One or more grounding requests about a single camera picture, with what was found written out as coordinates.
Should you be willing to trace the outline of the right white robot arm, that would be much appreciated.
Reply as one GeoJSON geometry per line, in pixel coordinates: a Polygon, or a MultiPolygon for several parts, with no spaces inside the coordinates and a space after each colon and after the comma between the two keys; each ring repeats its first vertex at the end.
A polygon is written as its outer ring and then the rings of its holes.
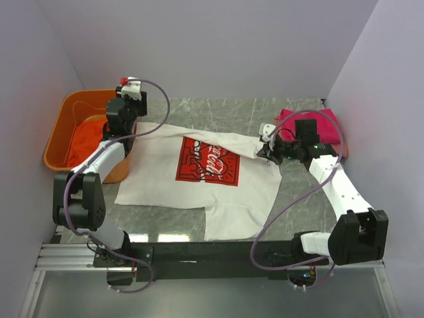
{"type": "Polygon", "coordinates": [[[388,216],[375,210],[353,186],[331,144],[321,142],[314,119],[295,121],[295,139],[281,139],[276,126],[261,124],[264,146],[258,157],[280,165],[285,158],[299,160],[319,182],[336,217],[329,233],[296,233],[288,261],[296,266],[330,258],[337,265],[381,260],[384,256],[388,216]]]}

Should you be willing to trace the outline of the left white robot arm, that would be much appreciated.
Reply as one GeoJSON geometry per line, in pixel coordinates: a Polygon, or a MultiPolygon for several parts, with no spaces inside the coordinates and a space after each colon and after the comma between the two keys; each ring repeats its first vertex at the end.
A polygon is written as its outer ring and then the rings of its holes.
{"type": "Polygon", "coordinates": [[[122,89],[106,104],[107,122],[96,151],[75,172],[58,172],[54,178],[52,218],[56,225],[87,235],[97,251],[118,266],[130,262],[146,266],[135,257],[129,235],[105,221],[102,182],[131,152],[137,134],[135,123],[147,114],[147,94],[131,97],[122,89]]]}

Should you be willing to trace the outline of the white printed t-shirt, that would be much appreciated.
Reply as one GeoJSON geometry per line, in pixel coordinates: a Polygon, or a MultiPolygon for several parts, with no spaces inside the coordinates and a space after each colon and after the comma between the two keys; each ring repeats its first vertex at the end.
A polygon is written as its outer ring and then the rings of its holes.
{"type": "Polygon", "coordinates": [[[205,240],[255,237],[272,210],[282,176],[257,157],[258,138],[139,123],[119,205],[204,208],[205,240]]]}

